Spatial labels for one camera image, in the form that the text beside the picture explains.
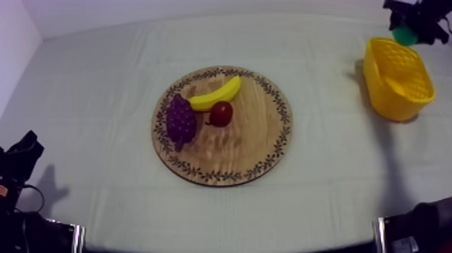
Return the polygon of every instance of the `plastic basket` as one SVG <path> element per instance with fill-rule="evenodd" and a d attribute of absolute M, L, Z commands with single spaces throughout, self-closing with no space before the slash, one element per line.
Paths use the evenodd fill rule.
<path fill-rule="evenodd" d="M 408 120 L 435 98 L 418 53 L 387 38 L 367 43 L 364 75 L 372 107 L 390 120 Z"/>

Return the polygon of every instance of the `wood grain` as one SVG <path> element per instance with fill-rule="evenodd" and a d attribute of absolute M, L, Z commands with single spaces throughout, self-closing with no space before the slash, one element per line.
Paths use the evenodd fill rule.
<path fill-rule="evenodd" d="M 165 125 L 165 110 L 173 96 L 207 94 L 236 75 L 241 77 L 241 89 L 231 102 L 231 123 L 224 128 L 208 126 L 209 113 L 197 114 L 195 138 L 175 152 Z M 240 67 L 216 66 L 173 83 L 157 103 L 152 127 L 155 151 L 172 172 L 197 184 L 233 186 L 262 176 L 281 160 L 291 140 L 292 112 L 269 79 Z"/>

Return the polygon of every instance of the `yellow banana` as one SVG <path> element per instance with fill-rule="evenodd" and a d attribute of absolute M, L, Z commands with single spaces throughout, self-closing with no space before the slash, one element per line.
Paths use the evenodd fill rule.
<path fill-rule="evenodd" d="M 206 95 L 191 97 L 188 101 L 192 109 L 197 112 L 209 111 L 219 101 L 231 101 L 240 89 L 239 76 L 233 77 L 225 85 Z"/>

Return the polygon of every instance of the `grapes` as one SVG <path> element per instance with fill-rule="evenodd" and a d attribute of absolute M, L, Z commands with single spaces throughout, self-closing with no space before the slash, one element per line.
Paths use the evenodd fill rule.
<path fill-rule="evenodd" d="M 192 141 L 196 135 L 196 125 L 196 115 L 189 101 L 180 94 L 174 95 L 166 110 L 166 132 L 177 152 L 182 150 L 185 143 Z"/>

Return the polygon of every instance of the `cable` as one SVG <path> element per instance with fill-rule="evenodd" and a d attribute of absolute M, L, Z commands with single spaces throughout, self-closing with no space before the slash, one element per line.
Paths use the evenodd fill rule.
<path fill-rule="evenodd" d="M 446 20 L 446 22 L 447 22 L 447 29 L 449 30 L 449 33 L 452 34 L 451 24 L 449 23 L 449 19 L 447 17 L 444 17 L 443 19 Z"/>
<path fill-rule="evenodd" d="M 22 187 L 22 189 L 27 189 L 27 188 L 31 188 L 31 189 L 35 190 L 36 192 L 38 192 L 39 195 L 41 195 L 41 200 L 42 200 L 41 206 L 39 207 L 39 209 L 37 211 L 35 211 L 37 213 L 41 212 L 41 210 L 44 208 L 44 205 L 46 203 L 46 199 L 44 198 L 43 193 L 38 188 L 36 188 L 35 186 L 32 186 L 31 184 L 25 184 L 24 187 Z"/>

